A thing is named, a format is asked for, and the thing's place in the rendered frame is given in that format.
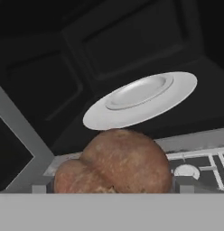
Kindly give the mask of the brown potato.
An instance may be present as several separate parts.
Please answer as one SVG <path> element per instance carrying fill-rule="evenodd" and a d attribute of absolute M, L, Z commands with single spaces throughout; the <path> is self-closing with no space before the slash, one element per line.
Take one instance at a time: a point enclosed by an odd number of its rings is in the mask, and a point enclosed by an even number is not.
<path fill-rule="evenodd" d="M 77 160 L 61 164 L 54 178 L 56 193 L 167 193 L 171 187 L 162 148 L 126 129 L 97 135 Z"/>

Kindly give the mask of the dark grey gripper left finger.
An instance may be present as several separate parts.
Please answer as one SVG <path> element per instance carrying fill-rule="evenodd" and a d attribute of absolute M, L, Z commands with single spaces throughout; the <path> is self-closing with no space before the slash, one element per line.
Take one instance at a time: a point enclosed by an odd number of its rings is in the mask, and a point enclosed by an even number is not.
<path fill-rule="evenodd" d="M 47 194 L 53 193 L 53 176 L 40 176 L 36 179 L 24 180 L 23 184 L 15 191 L 16 193 Z"/>

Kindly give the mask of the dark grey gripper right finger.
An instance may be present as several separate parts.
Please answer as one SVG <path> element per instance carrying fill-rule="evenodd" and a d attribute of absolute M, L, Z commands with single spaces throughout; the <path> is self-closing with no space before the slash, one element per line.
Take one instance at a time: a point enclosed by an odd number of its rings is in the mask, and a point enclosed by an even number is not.
<path fill-rule="evenodd" d="M 190 176 L 173 177 L 172 193 L 218 193 L 216 188 L 206 186 Z"/>

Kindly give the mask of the white round plate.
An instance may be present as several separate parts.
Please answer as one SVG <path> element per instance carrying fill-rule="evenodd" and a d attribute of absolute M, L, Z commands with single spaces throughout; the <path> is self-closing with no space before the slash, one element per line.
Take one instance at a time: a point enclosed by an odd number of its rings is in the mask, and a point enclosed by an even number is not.
<path fill-rule="evenodd" d="M 97 131 L 137 125 L 178 106 L 197 83 L 195 75 L 184 71 L 141 78 L 99 99 L 85 113 L 82 122 Z"/>

